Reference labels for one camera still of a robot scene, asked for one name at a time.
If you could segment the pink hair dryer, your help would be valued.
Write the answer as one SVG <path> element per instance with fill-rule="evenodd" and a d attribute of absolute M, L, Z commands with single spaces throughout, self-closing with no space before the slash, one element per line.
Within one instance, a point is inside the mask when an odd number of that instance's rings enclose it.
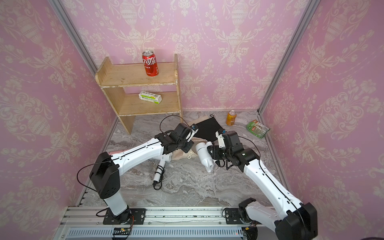
<path fill-rule="evenodd" d="M 121 152 L 123 152 L 123 151 L 113 151 L 113 152 L 109 152 L 109 155 L 113 156 L 113 155 L 119 154 Z"/>

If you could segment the beige pouch under black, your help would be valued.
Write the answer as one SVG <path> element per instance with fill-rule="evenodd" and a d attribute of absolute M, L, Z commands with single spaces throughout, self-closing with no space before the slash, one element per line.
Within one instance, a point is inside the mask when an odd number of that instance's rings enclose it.
<path fill-rule="evenodd" d="M 198 119 L 195 119 L 195 120 L 192 120 L 192 121 L 190 121 L 190 122 L 188 122 L 188 125 L 193 125 L 193 124 L 198 124 L 198 123 L 200 123 L 200 122 L 203 122 L 203 121 L 205 121 L 205 120 L 208 120 L 210 118 L 210 116 L 203 116 L 203 117 L 200 117 L 200 118 L 198 118 Z"/>

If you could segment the red cola can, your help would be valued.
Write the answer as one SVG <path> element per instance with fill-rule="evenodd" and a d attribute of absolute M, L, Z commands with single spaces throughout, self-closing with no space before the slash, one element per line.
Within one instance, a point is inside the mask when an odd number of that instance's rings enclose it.
<path fill-rule="evenodd" d="M 143 64 L 146 70 L 146 74 L 149 77 L 154 77 L 159 74 L 156 55 L 153 51 L 147 50 L 142 53 Z"/>

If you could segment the black drawstring pouch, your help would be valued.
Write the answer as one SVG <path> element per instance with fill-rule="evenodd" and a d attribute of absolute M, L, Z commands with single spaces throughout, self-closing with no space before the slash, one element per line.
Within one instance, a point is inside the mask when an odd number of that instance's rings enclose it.
<path fill-rule="evenodd" d="M 196 124 L 199 128 L 198 132 L 194 135 L 196 138 L 204 139 L 208 142 L 214 142 L 218 138 L 216 132 L 222 129 L 214 115 L 210 115 L 206 120 Z"/>

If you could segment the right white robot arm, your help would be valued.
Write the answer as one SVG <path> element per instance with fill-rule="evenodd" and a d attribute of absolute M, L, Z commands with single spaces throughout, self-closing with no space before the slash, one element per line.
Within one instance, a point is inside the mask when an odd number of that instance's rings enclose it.
<path fill-rule="evenodd" d="M 249 177 L 268 198 L 267 208 L 254 198 L 239 204 L 239 215 L 245 223 L 258 222 L 272 230 L 279 240 L 312 240 L 318 236 L 318 213 L 311 203 L 304 204 L 291 194 L 267 169 L 260 152 L 246 148 L 235 131 L 216 132 L 217 145 L 207 147 L 216 162 L 225 168 L 237 167 Z"/>

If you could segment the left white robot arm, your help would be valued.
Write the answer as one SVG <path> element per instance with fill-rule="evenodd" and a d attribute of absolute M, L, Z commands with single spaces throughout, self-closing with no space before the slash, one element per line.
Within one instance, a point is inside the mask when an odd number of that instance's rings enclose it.
<path fill-rule="evenodd" d="M 124 173 L 149 159 L 169 161 L 176 150 L 187 153 L 194 145 L 192 137 L 198 131 L 195 124 L 188 126 L 180 123 L 174 130 L 157 134 L 130 150 L 113 155 L 107 152 L 99 154 L 89 178 L 99 197 L 108 206 L 105 221 L 113 220 L 117 224 L 126 223 L 132 218 L 131 210 L 120 191 L 120 177 Z"/>

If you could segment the green snack packet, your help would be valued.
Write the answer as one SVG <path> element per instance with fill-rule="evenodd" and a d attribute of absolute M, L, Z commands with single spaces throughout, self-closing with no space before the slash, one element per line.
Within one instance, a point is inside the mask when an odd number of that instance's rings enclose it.
<path fill-rule="evenodd" d="M 249 122 L 246 127 L 250 133 L 258 137 L 259 139 L 264 138 L 267 132 L 270 130 L 270 128 L 261 124 L 258 120 L 253 120 Z"/>

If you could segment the white hair dryer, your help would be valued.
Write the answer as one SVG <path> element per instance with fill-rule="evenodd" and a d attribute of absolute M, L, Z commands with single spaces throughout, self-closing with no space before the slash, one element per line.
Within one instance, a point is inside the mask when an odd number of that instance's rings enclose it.
<path fill-rule="evenodd" d="M 165 164 L 167 162 L 170 162 L 172 159 L 172 153 L 167 154 L 167 155 L 162 155 L 159 156 L 157 159 L 160 160 L 156 171 L 155 171 L 155 176 L 153 179 L 153 188 L 154 190 L 158 191 L 162 188 L 163 185 L 163 178 L 164 178 L 164 173 L 165 173 Z"/>
<path fill-rule="evenodd" d="M 196 151 L 199 156 L 200 162 L 206 168 L 208 173 L 210 173 L 214 168 L 213 158 L 208 151 L 208 147 L 212 146 L 212 142 L 198 143 L 196 145 Z"/>

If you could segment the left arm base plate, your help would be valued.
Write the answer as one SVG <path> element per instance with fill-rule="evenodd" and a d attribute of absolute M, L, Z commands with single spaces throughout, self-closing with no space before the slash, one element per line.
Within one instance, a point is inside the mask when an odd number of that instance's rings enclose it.
<path fill-rule="evenodd" d="M 115 216 L 108 208 L 103 220 L 104 225 L 143 225 L 147 209 L 126 209 L 123 213 Z"/>

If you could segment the aluminium front rail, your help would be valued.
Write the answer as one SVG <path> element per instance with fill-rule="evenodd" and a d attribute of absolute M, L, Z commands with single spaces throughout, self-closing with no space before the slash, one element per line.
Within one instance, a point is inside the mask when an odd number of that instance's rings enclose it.
<path fill-rule="evenodd" d="M 107 209 L 70 207 L 56 240 L 279 240 L 264 225 L 227 225 L 224 208 L 144 207 L 143 225 L 104 225 Z"/>

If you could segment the white green small box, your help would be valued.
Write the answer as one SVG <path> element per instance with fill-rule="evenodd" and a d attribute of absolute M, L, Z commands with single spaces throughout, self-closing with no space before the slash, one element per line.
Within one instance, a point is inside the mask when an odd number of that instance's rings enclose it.
<path fill-rule="evenodd" d="M 139 93 L 139 99 L 143 101 L 155 103 L 155 104 L 160 104 L 162 101 L 162 96 L 154 93 L 141 91 Z"/>

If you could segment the orange drink can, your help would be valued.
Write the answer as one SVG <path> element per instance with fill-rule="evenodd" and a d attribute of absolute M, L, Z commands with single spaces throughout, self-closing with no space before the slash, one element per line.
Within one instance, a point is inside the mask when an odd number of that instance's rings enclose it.
<path fill-rule="evenodd" d="M 230 110 L 227 114 L 226 124 L 228 126 L 233 126 L 235 124 L 236 117 L 237 117 L 237 113 L 234 110 Z"/>

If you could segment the wooden two-tier shelf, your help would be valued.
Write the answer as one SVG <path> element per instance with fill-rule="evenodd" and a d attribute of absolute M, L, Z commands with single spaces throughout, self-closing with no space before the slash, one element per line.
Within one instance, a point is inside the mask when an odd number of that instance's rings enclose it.
<path fill-rule="evenodd" d="M 173 62 L 159 63 L 158 67 L 159 75 L 149 77 L 144 72 L 143 64 L 114 65 L 109 57 L 105 57 L 95 74 L 97 84 L 129 135 L 132 133 L 136 116 L 163 114 L 183 116 L 178 55 L 174 54 Z M 138 94 L 126 92 L 126 88 L 163 86 L 174 86 L 175 90 L 155 91 L 155 94 L 162 96 L 160 104 L 142 101 Z"/>

